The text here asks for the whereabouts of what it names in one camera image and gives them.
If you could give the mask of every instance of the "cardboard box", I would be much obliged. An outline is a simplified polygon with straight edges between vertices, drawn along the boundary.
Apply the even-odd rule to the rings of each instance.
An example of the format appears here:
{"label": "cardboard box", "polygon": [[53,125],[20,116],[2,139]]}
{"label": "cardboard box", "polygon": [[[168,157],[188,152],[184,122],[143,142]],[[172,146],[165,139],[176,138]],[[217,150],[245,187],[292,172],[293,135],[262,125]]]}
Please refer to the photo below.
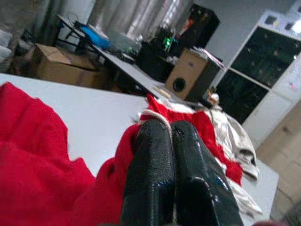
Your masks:
{"label": "cardboard box", "polygon": [[103,89],[109,73],[105,68],[97,70],[84,56],[36,44],[30,75],[47,81]]}

